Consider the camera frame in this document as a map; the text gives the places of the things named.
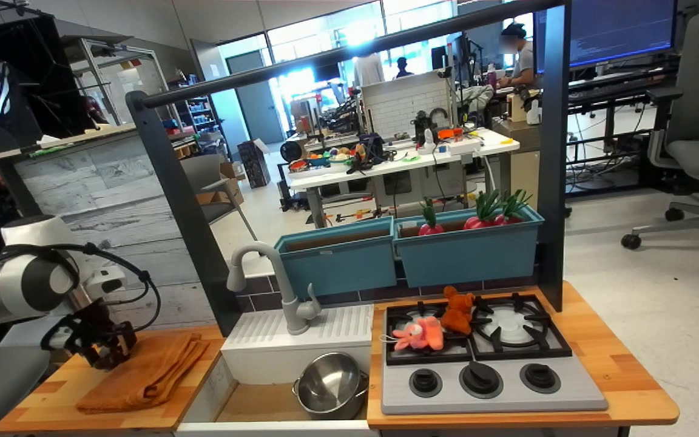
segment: blue planter box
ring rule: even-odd
[[[533,273],[539,227],[543,220],[524,210],[524,222],[464,231],[470,210],[445,211],[447,233],[417,235],[422,222],[394,222],[394,243],[407,286],[441,286],[530,278]]]
[[[295,296],[316,296],[382,289],[396,285],[390,222],[373,220],[277,241],[283,271]]]

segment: stainless steel bowl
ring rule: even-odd
[[[349,421],[363,410],[367,385],[349,354],[322,354],[294,381],[294,396],[310,419]]]

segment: door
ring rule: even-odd
[[[265,65],[260,52],[225,59],[225,63],[230,75]],[[263,140],[265,144],[283,141],[269,80],[235,89],[235,96],[252,140]]]

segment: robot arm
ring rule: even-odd
[[[94,245],[70,245],[61,220],[7,227],[3,238],[0,323],[42,319],[66,307],[66,317],[42,339],[47,350],[81,352],[101,370],[132,354],[136,346],[132,323],[115,323],[104,305],[104,295],[122,289],[123,275],[119,268],[96,268],[96,257],[136,273],[145,291],[150,286],[156,291],[156,317],[159,312],[157,289],[145,273]]]

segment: ceiling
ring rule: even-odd
[[[190,48],[277,29],[369,0],[31,0],[62,23]]]

